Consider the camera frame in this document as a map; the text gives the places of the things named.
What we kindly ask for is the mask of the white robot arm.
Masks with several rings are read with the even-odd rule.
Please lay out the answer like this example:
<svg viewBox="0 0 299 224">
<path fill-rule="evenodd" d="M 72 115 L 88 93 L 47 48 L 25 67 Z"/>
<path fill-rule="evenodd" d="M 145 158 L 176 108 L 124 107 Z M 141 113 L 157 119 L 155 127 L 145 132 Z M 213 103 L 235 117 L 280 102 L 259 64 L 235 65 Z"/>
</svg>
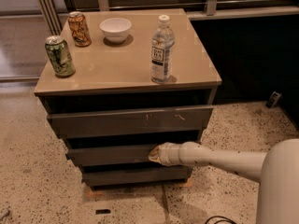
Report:
<svg viewBox="0 0 299 224">
<path fill-rule="evenodd" d="M 164 166 L 213 166 L 259 184 L 256 224 L 299 223 L 299 140 L 267 152 L 216 150 L 195 142 L 166 142 L 149 153 Z"/>
</svg>

